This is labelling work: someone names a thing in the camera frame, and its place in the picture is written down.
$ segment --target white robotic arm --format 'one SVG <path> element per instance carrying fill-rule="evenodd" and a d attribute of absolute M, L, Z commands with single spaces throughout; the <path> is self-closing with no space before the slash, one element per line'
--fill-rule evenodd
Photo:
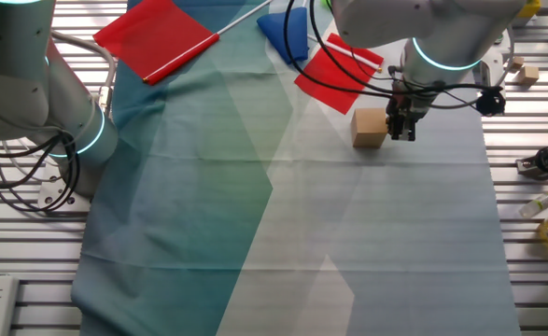
<path fill-rule="evenodd" d="M 402 77 L 393 84 L 387 113 L 392 139 L 414 141 L 416 122 L 439 94 L 420 89 L 459 83 L 524 4 L 525 0 L 333 0 L 332 8 L 340 36 L 353 47 L 410 38 L 397 66 Z"/>
<path fill-rule="evenodd" d="M 0 0 L 0 140 L 76 139 L 76 192 L 91 197 L 117 144 L 116 128 L 50 38 L 55 0 Z M 51 152 L 69 175 L 62 145 Z"/>

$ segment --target tablecloth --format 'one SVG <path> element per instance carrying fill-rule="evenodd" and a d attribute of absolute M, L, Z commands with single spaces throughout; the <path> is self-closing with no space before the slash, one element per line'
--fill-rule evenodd
<path fill-rule="evenodd" d="M 259 3 L 175 2 L 212 31 Z M 156 87 L 120 63 L 81 335 L 520 335 L 479 115 L 431 110 L 416 142 L 354 149 L 352 111 L 293 85 L 256 18 Z"/>

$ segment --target glowing blue ring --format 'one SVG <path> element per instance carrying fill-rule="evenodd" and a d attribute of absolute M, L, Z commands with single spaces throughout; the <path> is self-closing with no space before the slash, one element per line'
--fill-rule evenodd
<path fill-rule="evenodd" d="M 105 116 L 104 113 L 99 112 L 102 115 L 102 127 L 99 128 L 99 133 L 97 133 L 97 136 L 91 141 L 86 147 L 82 148 L 81 150 L 77 151 L 77 154 L 82 154 L 85 150 L 91 148 L 91 146 L 95 145 L 95 143 L 99 140 L 99 138 L 102 136 L 102 133 L 104 132 L 104 126 L 105 126 Z M 62 154 L 50 154 L 50 156 L 54 158 L 67 158 L 67 155 Z"/>
<path fill-rule="evenodd" d="M 449 71 L 462 71 L 462 70 L 468 70 L 468 69 L 471 69 L 473 66 L 477 65 L 481 60 L 473 63 L 473 64 L 469 64 L 469 65 L 465 65 L 465 66 L 449 66 L 449 65 L 443 65 L 443 64 L 440 64 L 440 63 L 437 63 L 433 60 L 430 59 L 430 57 L 428 55 L 425 54 L 425 52 L 423 52 L 423 50 L 421 49 L 421 47 L 419 47 L 419 44 L 416 43 L 416 38 L 413 38 L 413 44 L 415 45 L 415 49 L 416 51 L 419 53 L 419 55 L 421 55 L 421 57 L 427 61 L 429 64 L 431 65 L 434 65 L 436 67 L 439 67 L 440 69 L 443 69 L 443 70 L 449 70 Z"/>

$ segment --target metal slat table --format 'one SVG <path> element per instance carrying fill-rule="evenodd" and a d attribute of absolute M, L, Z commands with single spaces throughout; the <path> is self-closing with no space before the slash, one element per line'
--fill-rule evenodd
<path fill-rule="evenodd" d="M 125 10 L 124 0 L 58 0 L 53 27 L 91 41 Z M 516 55 L 538 66 L 541 79 L 528 91 L 507 82 L 506 116 L 484 119 L 483 128 L 521 329 L 524 336 L 548 336 L 548 259 L 534 232 L 541 220 L 513 216 L 513 209 L 548 190 L 548 181 L 525 180 L 514 165 L 515 159 L 548 146 L 548 0 L 542 0 L 538 18 L 525 29 L 516 29 L 515 35 Z M 105 80 L 106 62 L 83 49 L 60 42 L 57 46 L 89 90 L 97 92 Z M 23 149 L 17 142 L 10 144 Z M 19 162 L 32 167 L 35 159 Z M 1 163 L 8 179 L 21 178 L 10 161 Z M 39 188 L 31 182 L 19 191 L 36 200 Z M 13 336 L 78 335 L 81 315 L 70 301 L 70 286 L 84 229 L 84 217 L 51 220 L 24 215 L 0 200 L 0 273 L 21 279 Z"/>

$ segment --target wooden block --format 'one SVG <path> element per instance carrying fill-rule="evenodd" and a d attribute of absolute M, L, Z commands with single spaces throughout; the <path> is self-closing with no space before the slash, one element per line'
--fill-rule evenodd
<path fill-rule="evenodd" d="M 381 147 L 387 135 L 386 110 L 357 108 L 350 129 L 353 147 Z"/>
<path fill-rule="evenodd" d="M 539 80 L 539 68 L 536 66 L 525 66 L 514 78 L 518 85 L 531 86 Z"/>
<path fill-rule="evenodd" d="M 513 59 L 513 66 L 510 68 L 510 71 L 515 73 L 518 70 L 522 69 L 525 66 L 525 58 L 516 56 Z"/>

